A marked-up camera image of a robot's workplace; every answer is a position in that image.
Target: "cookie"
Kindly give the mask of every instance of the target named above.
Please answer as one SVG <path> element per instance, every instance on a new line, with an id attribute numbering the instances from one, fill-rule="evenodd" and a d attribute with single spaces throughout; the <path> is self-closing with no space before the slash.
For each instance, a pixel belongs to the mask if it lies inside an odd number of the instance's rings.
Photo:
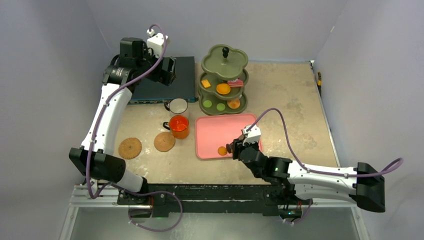
<path id="1" fill-rule="evenodd" d="M 154 138 L 153 145 L 160 152 L 168 152 L 175 145 L 175 137 L 170 132 L 161 132 Z"/>
<path id="2" fill-rule="evenodd" d="M 142 142 L 136 137 L 124 139 L 119 147 L 118 153 L 123 159 L 133 159 L 142 151 Z"/>

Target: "glass panel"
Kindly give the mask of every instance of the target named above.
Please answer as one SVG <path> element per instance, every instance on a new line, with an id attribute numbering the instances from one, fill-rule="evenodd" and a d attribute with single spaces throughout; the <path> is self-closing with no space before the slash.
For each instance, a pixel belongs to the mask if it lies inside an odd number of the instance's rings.
<path id="1" fill-rule="evenodd" d="M 171 226 L 177 213 L 168 218 L 138 218 L 137 222 L 156 229 Z M 177 227 L 167 232 L 150 232 L 128 224 L 126 208 L 80 208 L 72 240 L 359 240 L 350 207 L 312 208 L 304 221 L 291 227 L 279 217 L 261 214 L 184 213 Z"/>

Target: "green tiered tray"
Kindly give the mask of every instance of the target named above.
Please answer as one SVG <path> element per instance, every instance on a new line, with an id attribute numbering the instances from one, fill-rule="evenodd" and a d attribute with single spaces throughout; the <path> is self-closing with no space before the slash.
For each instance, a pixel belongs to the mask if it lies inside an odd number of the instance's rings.
<path id="1" fill-rule="evenodd" d="M 249 74 L 245 70 L 248 61 L 247 54 L 240 49 L 225 44 L 210 48 L 209 53 L 201 61 L 204 73 L 198 79 L 199 104 L 205 114 L 240 114 L 246 109 L 248 99 L 244 94 L 245 87 L 232 87 L 228 94 L 220 94 L 217 92 L 217 85 L 240 78 L 246 86 L 249 81 Z M 205 88 L 202 85 L 204 79 L 209 81 L 211 87 Z M 227 101 L 237 98 L 240 100 L 240 106 L 237 109 L 231 109 Z"/>

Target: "orange fruit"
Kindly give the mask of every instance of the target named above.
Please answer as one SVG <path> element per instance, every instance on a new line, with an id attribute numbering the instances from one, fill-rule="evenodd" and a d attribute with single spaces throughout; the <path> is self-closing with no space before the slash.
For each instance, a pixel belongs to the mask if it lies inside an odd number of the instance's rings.
<path id="1" fill-rule="evenodd" d="M 230 109 L 238 109 L 240 107 L 240 100 L 238 98 L 226 102 Z"/>
<path id="2" fill-rule="evenodd" d="M 220 83 L 216 85 L 216 91 L 221 95 L 226 95 L 230 93 L 231 87 L 228 83 Z"/>
<path id="3" fill-rule="evenodd" d="M 218 148 L 218 154 L 221 156 L 225 156 L 227 154 L 227 149 L 225 146 L 220 146 Z"/>

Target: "orange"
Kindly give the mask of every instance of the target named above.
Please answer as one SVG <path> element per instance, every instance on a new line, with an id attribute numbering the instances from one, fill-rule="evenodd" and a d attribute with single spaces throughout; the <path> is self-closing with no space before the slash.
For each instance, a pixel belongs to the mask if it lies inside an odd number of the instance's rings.
<path id="1" fill-rule="evenodd" d="M 227 149 L 225 146 L 220 146 L 218 148 L 218 154 L 221 156 L 225 156 L 227 154 Z"/>
<path id="2" fill-rule="evenodd" d="M 211 83 L 210 83 L 207 79 L 203 79 L 203 80 L 201 81 L 201 84 L 203 85 L 203 87 L 204 87 L 205 89 L 207 89 L 207 88 L 210 88 L 210 87 L 211 87 Z"/>
<path id="3" fill-rule="evenodd" d="M 226 95 L 230 93 L 231 87 L 228 83 L 220 83 L 216 85 L 216 91 L 221 95 Z"/>

